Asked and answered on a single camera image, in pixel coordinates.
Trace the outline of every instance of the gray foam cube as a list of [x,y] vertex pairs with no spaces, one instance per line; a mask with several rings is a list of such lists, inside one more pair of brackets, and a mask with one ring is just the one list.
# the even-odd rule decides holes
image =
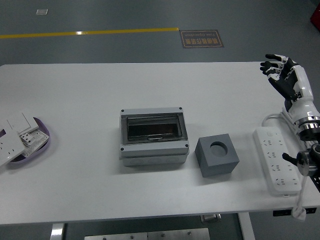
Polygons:
[[195,155],[204,178],[231,173],[239,163],[229,134],[200,137]]

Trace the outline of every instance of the electrical distribution box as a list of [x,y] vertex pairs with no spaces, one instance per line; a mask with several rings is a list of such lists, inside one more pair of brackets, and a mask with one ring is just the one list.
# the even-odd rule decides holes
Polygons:
[[119,150],[125,166],[184,163],[189,141],[182,107],[121,110]]

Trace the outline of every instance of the table leg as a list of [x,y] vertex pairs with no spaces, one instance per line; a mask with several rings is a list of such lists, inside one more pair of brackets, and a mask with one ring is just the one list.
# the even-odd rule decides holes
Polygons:
[[64,227],[64,223],[53,224],[50,240],[63,240]]
[[243,240],[255,240],[254,230],[248,212],[238,212]]

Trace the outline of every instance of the white table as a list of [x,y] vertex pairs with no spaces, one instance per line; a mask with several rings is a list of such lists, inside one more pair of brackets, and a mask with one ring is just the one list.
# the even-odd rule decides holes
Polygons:
[[[284,104],[259,67],[258,62],[1,66],[1,118],[28,108],[49,129],[51,144],[29,163],[0,168],[0,225],[292,207],[295,197],[270,195],[253,139],[262,119]],[[158,107],[183,107],[190,143],[186,163],[124,167],[120,110]],[[231,174],[203,178],[194,153],[198,138],[225,133],[240,162]],[[287,145],[296,155],[297,143]],[[310,179],[306,186],[303,205],[320,206]]]

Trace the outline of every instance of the electrical outlet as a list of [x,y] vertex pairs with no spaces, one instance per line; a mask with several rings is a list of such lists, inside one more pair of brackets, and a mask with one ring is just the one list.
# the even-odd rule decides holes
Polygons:
[[16,131],[6,131],[0,137],[0,166],[7,164],[25,151],[25,146]]
[[28,139],[31,137],[34,140],[32,140],[32,144],[29,144],[27,142],[23,143],[25,146],[25,151],[22,153],[22,156],[24,156],[25,158],[29,157],[30,155],[38,151],[49,140],[49,136],[44,132],[40,131],[39,129],[31,131],[27,134]]
[[33,146],[37,142],[36,138],[34,138],[29,133],[22,134],[20,138],[22,139],[23,143],[25,143],[28,146]]
[[282,158],[288,149],[277,127],[258,127],[253,137],[269,189],[274,195],[293,195],[301,190],[296,166]]

